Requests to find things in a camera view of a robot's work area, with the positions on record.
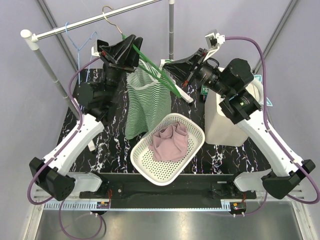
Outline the green plastic hanger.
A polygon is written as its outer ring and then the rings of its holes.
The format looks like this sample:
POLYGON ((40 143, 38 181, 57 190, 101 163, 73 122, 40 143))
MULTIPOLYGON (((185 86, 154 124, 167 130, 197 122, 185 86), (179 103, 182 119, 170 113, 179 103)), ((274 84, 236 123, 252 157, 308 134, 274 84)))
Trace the green plastic hanger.
POLYGON ((150 70, 147 70, 146 67, 142 66, 141 64, 138 64, 138 67, 142 69, 144 72, 148 73, 151 77, 155 78, 158 82, 160 82, 163 86, 165 86, 168 90, 170 90, 172 93, 174 93, 178 98, 181 98, 181 94, 179 90, 175 87, 175 84, 173 81, 169 79, 169 77, 160 70, 147 56, 145 56, 135 44, 133 44, 133 49, 136 53, 139 55, 139 59, 142 59, 144 62, 148 63, 152 69, 156 71, 156 74, 151 72, 150 70))

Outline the light blue wire hanger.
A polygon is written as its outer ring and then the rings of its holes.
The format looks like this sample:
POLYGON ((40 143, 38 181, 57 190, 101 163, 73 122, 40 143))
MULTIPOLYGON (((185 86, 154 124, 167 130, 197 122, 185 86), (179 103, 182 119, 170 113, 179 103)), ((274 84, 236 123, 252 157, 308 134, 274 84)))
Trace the light blue wire hanger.
MULTIPOLYGON (((69 22, 66 22, 65 25, 64 25, 64 31, 65 31, 65 34, 67 36, 67 38, 69 39, 69 41, 71 42, 71 44, 73 45, 73 47, 76 49, 76 52, 77 52, 77 70, 79 71, 80 68, 82 67, 81 65, 81 55, 80 55, 80 52, 81 50, 86 46, 86 44, 93 40, 94 37, 95 39, 97 40, 98 39, 98 33, 96 31, 94 31, 90 37, 81 45, 81 46, 77 46, 77 44, 73 41, 73 39, 71 38, 71 36, 69 35, 69 32, 68 32, 68 29, 67 29, 67 26, 69 25, 69 22)), ((89 72, 87 72, 86 74, 86 78, 85 78, 85 82, 88 81, 88 78, 89 78, 89 72)), ((78 85, 80 85, 81 83, 81 72, 78 72, 78 85)))

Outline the green striped tank top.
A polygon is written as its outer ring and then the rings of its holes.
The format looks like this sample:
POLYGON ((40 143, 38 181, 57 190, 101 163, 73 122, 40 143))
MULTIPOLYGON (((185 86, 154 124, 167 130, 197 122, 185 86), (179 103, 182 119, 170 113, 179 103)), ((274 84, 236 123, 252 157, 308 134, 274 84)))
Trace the green striped tank top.
MULTIPOLYGON (((139 60, 139 64, 157 73, 143 60, 139 60)), ((171 94, 169 89, 139 67, 127 75, 126 85, 129 104, 124 134, 127 140, 132 140, 139 134, 151 132, 171 113, 171 94)))

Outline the pink tank top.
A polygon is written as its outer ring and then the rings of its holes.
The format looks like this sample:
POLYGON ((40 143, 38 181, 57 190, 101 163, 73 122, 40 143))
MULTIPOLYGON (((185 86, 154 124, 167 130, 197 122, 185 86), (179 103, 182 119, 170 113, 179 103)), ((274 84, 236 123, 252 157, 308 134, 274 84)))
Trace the pink tank top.
POLYGON ((156 162, 178 162, 188 151, 189 135, 185 125, 176 122, 156 131, 148 148, 156 162))

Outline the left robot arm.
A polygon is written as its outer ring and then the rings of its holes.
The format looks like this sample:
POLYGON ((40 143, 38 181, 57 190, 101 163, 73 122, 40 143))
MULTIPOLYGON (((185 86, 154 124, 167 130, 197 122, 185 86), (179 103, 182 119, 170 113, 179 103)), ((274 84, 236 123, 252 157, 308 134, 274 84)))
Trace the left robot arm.
POLYGON ((32 180, 27 189, 31 204, 31 190, 37 185, 50 199, 65 200, 73 193, 92 193, 103 198, 108 193, 108 179, 96 172, 70 172, 70 168, 85 148, 91 149, 91 141, 103 132, 115 116, 117 104, 113 101, 122 80, 138 67, 142 37, 131 34, 122 41, 109 45, 98 40, 98 57, 102 60, 102 75, 95 81, 82 82, 77 96, 68 93, 71 104, 79 114, 79 120, 69 134, 45 157, 34 157, 29 168, 32 180))

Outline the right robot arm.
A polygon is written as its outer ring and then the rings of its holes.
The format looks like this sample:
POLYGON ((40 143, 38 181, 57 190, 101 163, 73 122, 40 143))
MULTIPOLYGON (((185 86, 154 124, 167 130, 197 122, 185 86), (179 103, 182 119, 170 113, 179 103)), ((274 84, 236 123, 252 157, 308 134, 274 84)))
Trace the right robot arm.
POLYGON ((236 174, 227 185, 228 195, 236 199, 247 191, 266 191, 279 200, 289 196, 315 169, 314 162, 303 160, 267 125, 261 104, 246 90, 254 80, 246 60, 234 58, 220 71, 210 65, 208 59, 207 50, 199 48, 187 58, 166 62, 163 68, 185 85, 196 80, 220 95, 223 114, 248 135, 271 167, 268 173, 236 174))

